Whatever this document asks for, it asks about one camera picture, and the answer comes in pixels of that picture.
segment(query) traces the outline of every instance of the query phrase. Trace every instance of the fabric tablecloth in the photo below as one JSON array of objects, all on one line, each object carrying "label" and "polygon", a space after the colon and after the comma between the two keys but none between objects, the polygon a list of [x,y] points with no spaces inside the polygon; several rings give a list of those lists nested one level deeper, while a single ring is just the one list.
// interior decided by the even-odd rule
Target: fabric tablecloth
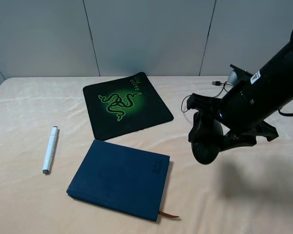
[{"label": "fabric tablecloth", "polygon": [[[165,124],[108,142],[170,156],[161,211],[180,219],[146,221],[73,200],[66,189],[93,133],[83,87],[116,79],[11,78],[0,86],[0,234],[293,234],[293,117],[266,121],[272,142],[222,152],[210,165],[192,155],[192,92],[214,96],[226,77],[150,77],[174,115]],[[293,112],[293,102],[284,108]],[[52,126],[59,139],[50,175],[42,174]]]}]

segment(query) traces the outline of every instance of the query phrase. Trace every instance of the pen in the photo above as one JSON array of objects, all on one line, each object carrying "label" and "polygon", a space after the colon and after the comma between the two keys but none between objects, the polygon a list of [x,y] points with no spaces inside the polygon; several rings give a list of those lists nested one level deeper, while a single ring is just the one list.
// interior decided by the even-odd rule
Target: pen
[{"label": "pen", "polygon": [[51,131],[51,136],[48,143],[47,152],[45,153],[44,164],[42,168],[42,173],[48,174],[50,171],[50,165],[53,157],[55,142],[57,139],[58,127],[54,126]]}]

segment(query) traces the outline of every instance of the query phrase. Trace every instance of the sticker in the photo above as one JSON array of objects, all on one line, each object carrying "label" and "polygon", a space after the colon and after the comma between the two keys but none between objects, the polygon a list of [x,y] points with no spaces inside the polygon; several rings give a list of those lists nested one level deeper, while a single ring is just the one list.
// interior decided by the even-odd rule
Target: sticker
[{"label": "sticker", "polygon": [[254,76],[251,77],[251,84],[254,84],[260,78],[260,72],[256,72]]}]

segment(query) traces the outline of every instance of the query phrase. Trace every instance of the mouse pad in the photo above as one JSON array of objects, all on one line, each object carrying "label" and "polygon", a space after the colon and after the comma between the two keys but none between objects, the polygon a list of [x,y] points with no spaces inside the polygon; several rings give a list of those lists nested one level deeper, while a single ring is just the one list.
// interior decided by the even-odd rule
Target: mouse pad
[{"label": "mouse pad", "polygon": [[107,140],[174,117],[145,73],[84,87],[93,135]]}]

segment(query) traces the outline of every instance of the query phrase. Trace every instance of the green snake logo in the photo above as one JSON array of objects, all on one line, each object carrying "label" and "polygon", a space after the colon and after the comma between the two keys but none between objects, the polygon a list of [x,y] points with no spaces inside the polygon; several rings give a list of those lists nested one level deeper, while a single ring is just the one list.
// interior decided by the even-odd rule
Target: green snake logo
[{"label": "green snake logo", "polygon": [[122,109],[133,107],[134,102],[131,100],[131,98],[134,98],[135,96],[141,94],[142,93],[129,93],[126,94],[126,97],[122,98],[119,94],[114,93],[111,94],[109,97],[98,95],[98,98],[101,100],[102,103],[108,103],[106,111],[110,113],[115,113],[117,116],[117,121],[121,121],[123,117],[126,115],[126,112]]}]

